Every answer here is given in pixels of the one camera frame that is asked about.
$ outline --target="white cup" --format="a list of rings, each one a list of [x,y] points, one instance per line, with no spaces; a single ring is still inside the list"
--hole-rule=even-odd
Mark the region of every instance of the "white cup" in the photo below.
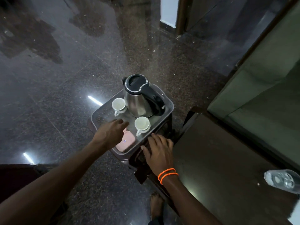
[[[134,122],[134,126],[137,129],[137,136],[141,135],[142,133],[148,132],[151,127],[150,121],[146,117],[137,118]]]
[[[119,114],[124,113],[127,109],[125,100],[122,98],[116,98],[112,102],[112,108],[115,110],[115,117],[117,117]]]

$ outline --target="hand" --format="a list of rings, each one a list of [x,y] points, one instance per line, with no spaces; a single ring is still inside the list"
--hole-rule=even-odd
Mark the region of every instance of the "hand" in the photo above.
[[[129,122],[123,122],[122,119],[112,120],[101,125],[95,133],[92,143],[104,146],[107,150],[112,149],[122,141],[123,130],[129,125]]]
[[[173,164],[173,141],[166,139],[161,135],[152,133],[148,137],[152,155],[145,146],[141,146],[146,161],[156,176],[159,176],[164,170],[174,168]]]

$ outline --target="orange bracelet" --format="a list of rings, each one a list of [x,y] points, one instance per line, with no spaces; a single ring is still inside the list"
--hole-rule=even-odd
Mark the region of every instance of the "orange bracelet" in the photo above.
[[[161,184],[161,185],[163,184],[163,183],[162,183],[163,178],[166,177],[166,176],[168,176],[168,175],[178,175],[178,176],[179,176],[178,173],[169,173],[169,174],[165,174],[165,175],[161,178],[161,180],[160,180],[160,184]]]
[[[157,179],[159,180],[159,177],[160,177],[163,173],[165,173],[165,172],[167,172],[167,171],[169,171],[169,170],[174,170],[174,171],[176,172],[176,170],[175,170],[174,168],[169,168],[169,169],[167,169],[167,170],[164,170],[162,173],[160,173],[159,176],[157,176]]]

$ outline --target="kettle lid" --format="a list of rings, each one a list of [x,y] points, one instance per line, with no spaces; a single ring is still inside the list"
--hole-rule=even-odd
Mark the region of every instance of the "kettle lid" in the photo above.
[[[125,90],[130,94],[141,94],[142,87],[149,84],[148,79],[141,74],[129,76],[124,83]]]

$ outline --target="water bottle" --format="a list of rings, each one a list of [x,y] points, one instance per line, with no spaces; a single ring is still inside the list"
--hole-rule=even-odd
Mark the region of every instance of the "water bottle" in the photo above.
[[[270,186],[291,193],[300,193],[300,176],[292,170],[268,170],[264,179]]]

